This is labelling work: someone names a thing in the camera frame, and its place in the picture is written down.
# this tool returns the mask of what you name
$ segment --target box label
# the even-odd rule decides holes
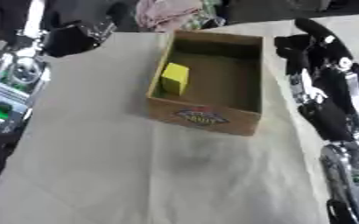
[[[229,122],[220,115],[213,113],[211,109],[207,107],[184,108],[176,112],[175,115],[204,127]]]

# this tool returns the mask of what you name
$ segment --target robotic arm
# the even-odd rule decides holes
[[[326,27],[309,19],[295,24],[306,34],[275,38],[287,59],[298,111],[328,142],[321,151],[332,224],[359,224],[359,64]]]
[[[110,36],[116,29],[114,22],[120,19],[112,7],[97,24],[75,21],[47,29],[47,1],[31,1],[25,27],[0,50],[0,174],[50,81],[50,65],[42,56],[93,50]]]

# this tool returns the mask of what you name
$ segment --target open box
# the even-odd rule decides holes
[[[251,136],[262,113],[260,37],[177,31],[147,93],[150,117],[205,130]],[[184,94],[167,93],[160,75],[168,63],[189,67]]]

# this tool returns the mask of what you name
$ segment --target table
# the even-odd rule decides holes
[[[319,21],[359,61],[359,16]],[[279,21],[213,32],[265,36],[255,136],[148,119],[144,93],[167,35],[116,33],[50,59],[53,80],[0,178],[0,224],[327,223],[322,141],[297,114],[272,45],[298,31]]]

